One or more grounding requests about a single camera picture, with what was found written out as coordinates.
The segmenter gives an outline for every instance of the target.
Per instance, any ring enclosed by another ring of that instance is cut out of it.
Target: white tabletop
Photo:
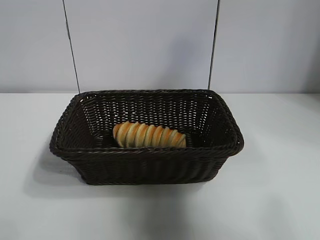
[[[319,240],[320,95],[222,94],[245,147],[208,183],[90,186],[48,150],[73,94],[0,94],[0,240]]]

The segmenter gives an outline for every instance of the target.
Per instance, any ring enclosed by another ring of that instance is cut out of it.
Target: wicker basket
[[[186,134],[186,148],[120,148],[115,124],[162,125]],[[243,136],[223,99],[209,90],[106,90],[76,95],[50,150],[91,185],[187,184],[214,178]]]

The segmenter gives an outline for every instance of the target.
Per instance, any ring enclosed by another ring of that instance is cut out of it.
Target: spiral bread
[[[186,147],[186,135],[168,127],[123,122],[113,128],[113,138],[121,148]]]

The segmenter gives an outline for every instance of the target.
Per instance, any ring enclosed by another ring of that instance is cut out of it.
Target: woven texture
[[[113,127],[126,121],[186,134],[186,148],[120,148]],[[223,99],[209,90],[106,90],[76,95],[50,150],[91,185],[187,184],[214,178],[243,136]]]

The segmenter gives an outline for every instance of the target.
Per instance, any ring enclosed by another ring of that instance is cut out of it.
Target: white wall
[[[0,93],[76,90],[62,3],[0,1]]]
[[[206,88],[217,1],[66,0],[81,90]],[[320,0],[221,0],[212,89],[320,92]],[[75,92],[62,1],[0,1],[0,92]]]
[[[82,90],[206,88],[216,0],[68,0]]]
[[[221,0],[212,89],[320,92],[320,0]]]

